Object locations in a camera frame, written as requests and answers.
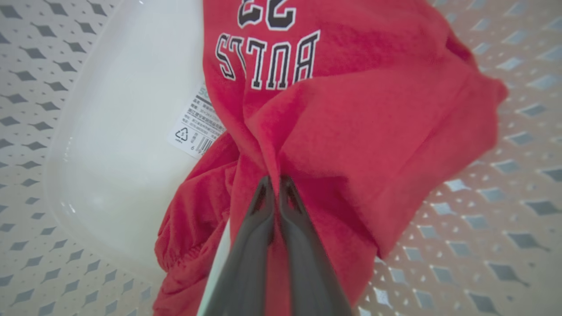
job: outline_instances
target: recycling symbol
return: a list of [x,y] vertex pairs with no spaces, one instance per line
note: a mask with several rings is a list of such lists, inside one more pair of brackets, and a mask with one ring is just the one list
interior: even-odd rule
[[187,127],[182,128],[176,133],[176,137],[182,141],[187,141]]

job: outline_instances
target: number 23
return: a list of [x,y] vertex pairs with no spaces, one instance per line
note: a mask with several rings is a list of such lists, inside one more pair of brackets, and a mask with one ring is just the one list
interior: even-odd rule
[[[271,31],[287,31],[293,26],[297,14],[296,8],[285,8],[278,12],[278,8],[287,0],[268,0],[267,19],[268,29]],[[248,24],[257,25],[263,19],[262,6],[254,4],[254,0],[242,0],[238,9],[238,26],[244,28]]]

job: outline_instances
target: white patterned surface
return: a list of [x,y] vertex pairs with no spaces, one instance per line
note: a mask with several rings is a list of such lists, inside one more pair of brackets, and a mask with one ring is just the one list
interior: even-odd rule
[[[0,0],[1,316],[149,314],[157,285],[76,243],[41,186],[65,98],[118,2]],[[510,88],[500,140],[428,197],[357,314],[559,314],[562,2],[432,2]]]

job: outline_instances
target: product label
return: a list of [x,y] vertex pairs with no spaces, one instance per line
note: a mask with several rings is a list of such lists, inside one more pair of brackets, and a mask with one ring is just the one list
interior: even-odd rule
[[200,159],[224,131],[203,83],[170,131],[168,142]]

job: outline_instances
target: red fabric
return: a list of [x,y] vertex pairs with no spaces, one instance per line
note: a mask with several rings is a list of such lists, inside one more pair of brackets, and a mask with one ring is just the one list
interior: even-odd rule
[[[206,84],[228,132],[179,187],[164,217],[156,255],[168,275],[155,315],[196,314],[227,219],[234,240],[267,174],[276,191],[281,174],[293,178],[355,304],[375,255],[392,250],[429,191],[496,141],[505,87],[479,73],[425,0],[269,1],[281,3],[275,10],[281,17],[295,9],[285,31],[268,28],[268,1],[246,2],[247,12],[262,8],[262,19],[243,28],[241,1],[203,4]],[[298,43],[318,30],[312,78],[293,83]],[[243,39],[247,75],[236,45],[229,49],[235,37]],[[260,89],[252,88],[259,59],[247,50],[251,38],[267,43]],[[281,42],[291,44],[288,87],[269,90],[271,52]],[[288,282],[276,226],[266,315],[289,315]]]

